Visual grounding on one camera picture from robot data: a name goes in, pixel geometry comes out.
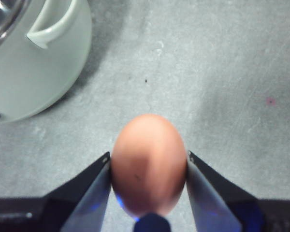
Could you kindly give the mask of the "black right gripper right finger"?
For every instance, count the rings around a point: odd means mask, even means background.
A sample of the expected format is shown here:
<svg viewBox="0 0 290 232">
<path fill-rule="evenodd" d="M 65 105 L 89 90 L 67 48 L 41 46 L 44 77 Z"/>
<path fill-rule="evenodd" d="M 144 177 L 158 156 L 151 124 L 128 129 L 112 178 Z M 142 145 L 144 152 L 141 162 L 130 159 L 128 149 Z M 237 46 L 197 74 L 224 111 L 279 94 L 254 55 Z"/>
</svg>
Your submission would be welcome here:
<svg viewBox="0 0 290 232">
<path fill-rule="evenodd" d="M 187 191 L 199 232 L 260 232 L 257 198 L 188 152 Z"/>
</svg>

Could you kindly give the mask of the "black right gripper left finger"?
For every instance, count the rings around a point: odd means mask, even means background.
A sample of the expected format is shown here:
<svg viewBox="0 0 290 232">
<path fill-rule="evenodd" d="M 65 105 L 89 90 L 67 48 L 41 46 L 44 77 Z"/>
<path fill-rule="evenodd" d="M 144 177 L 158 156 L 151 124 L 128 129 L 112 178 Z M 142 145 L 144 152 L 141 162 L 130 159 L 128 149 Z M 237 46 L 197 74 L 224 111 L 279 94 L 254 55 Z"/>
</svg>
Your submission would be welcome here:
<svg viewBox="0 0 290 232">
<path fill-rule="evenodd" d="M 110 188 L 110 153 L 106 152 L 45 196 L 42 231 L 100 232 Z"/>
</svg>

